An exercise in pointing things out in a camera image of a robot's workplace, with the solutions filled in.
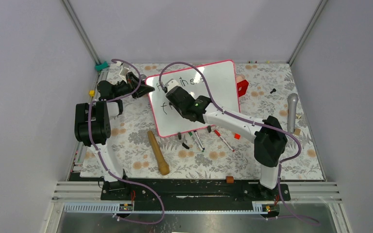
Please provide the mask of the pink framed whiteboard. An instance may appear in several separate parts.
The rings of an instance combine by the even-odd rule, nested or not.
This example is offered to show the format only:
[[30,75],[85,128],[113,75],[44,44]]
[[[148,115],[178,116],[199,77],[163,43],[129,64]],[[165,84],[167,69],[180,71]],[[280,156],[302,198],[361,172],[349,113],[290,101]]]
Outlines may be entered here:
[[[196,70],[187,67],[184,69],[172,67],[175,68],[174,71],[166,71],[162,75],[163,84],[175,79],[192,97],[197,98],[200,95],[209,97],[205,84]],[[223,109],[240,112],[235,63],[225,60],[198,66],[197,69],[204,75],[215,102]],[[206,128],[206,124],[182,118],[173,107],[169,106],[169,101],[159,85],[158,78],[159,75],[156,74],[145,80],[147,85],[155,88],[149,93],[149,100],[158,135],[168,137]]]

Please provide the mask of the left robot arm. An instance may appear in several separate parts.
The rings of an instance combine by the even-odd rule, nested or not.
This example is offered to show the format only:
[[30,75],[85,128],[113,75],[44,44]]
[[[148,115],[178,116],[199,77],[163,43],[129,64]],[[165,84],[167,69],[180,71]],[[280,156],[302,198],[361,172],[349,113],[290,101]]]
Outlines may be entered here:
[[94,103],[79,103],[75,106],[74,134],[96,156],[101,164],[102,176],[106,185],[113,186],[113,194],[124,200],[131,194],[123,165],[113,155],[111,144],[112,126],[110,119],[123,113],[123,101],[126,96],[138,99],[155,90],[144,80],[129,72],[123,81],[112,84],[107,80],[97,84],[99,100]]

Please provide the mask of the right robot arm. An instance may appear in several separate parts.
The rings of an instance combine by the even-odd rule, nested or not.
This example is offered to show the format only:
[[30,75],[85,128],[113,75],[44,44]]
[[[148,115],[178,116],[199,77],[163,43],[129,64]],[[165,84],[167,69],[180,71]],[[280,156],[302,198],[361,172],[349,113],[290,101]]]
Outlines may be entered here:
[[278,194],[278,163],[288,140],[275,117],[259,119],[234,111],[222,111],[209,97],[193,98],[178,85],[164,91],[170,105],[182,118],[230,130],[253,143],[254,157],[261,165],[260,196],[271,200]]

